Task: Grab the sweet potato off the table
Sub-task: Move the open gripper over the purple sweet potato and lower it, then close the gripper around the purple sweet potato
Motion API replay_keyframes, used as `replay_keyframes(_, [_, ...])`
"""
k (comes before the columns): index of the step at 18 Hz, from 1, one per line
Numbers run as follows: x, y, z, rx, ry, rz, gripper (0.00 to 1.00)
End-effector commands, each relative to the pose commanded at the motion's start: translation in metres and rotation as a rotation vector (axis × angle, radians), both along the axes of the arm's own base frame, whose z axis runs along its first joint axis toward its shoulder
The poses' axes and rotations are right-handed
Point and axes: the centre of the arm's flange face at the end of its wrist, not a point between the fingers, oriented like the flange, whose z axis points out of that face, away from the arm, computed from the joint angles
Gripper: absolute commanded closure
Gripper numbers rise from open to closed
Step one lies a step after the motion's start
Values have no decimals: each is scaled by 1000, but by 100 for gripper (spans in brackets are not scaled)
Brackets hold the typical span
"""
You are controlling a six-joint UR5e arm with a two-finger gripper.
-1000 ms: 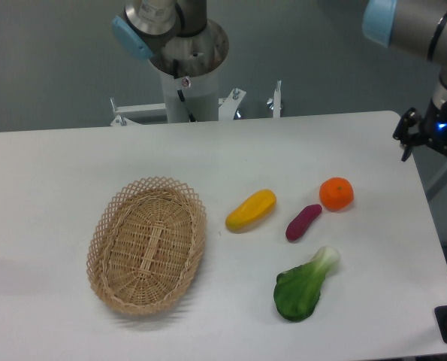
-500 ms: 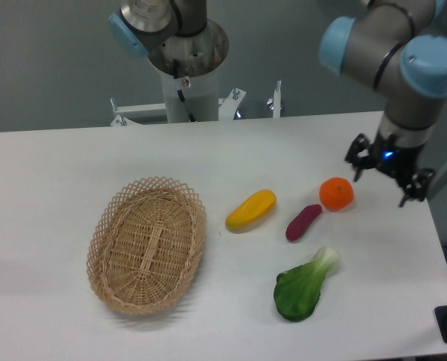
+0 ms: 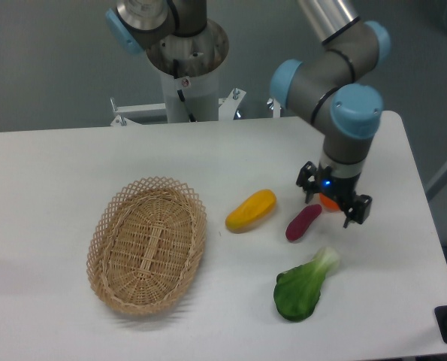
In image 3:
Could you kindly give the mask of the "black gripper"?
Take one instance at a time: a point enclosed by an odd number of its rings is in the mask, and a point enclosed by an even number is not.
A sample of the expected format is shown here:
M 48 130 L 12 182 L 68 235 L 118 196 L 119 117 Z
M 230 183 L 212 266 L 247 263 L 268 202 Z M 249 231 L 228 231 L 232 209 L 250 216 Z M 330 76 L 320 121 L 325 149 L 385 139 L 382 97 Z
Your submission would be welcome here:
M 337 203 L 346 215 L 343 227 L 350 223 L 363 224 L 370 215 L 373 198 L 358 195 L 355 191 L 362 166 L 360 163 L 346 165 L 321 160 L 318 168 L 307 162 L 297 176 L 296 185 L 305 194 L 305 203 L 309 204 L 315 193 L 321 193 Z

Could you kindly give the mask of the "grey robot arm, blue caps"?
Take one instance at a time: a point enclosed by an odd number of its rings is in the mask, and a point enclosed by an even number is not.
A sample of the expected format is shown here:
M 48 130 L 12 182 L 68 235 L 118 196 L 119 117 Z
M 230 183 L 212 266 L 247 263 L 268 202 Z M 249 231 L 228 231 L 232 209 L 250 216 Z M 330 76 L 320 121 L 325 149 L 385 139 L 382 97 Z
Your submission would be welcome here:
M 324 47 L 313 63 L 283 62 L 270 95 L 324 136 L 318 164 L 307 163 L 297 185 L 337 203 L 347 223 L 363 223 L 372 199 L 356 193 L 383 110 L 381 95 L 358 80 L 388 56 L 391 40 L 379 23 L 361 21 L 348 1 L 302 1 L 300 7 Z M 229 51 L 225 31 L 204 1 L 119 1 L 105 14 L 115 39 L 129 53 L 145 53 L 162 77 L 171 123 L 219 116 L 216 88 Z

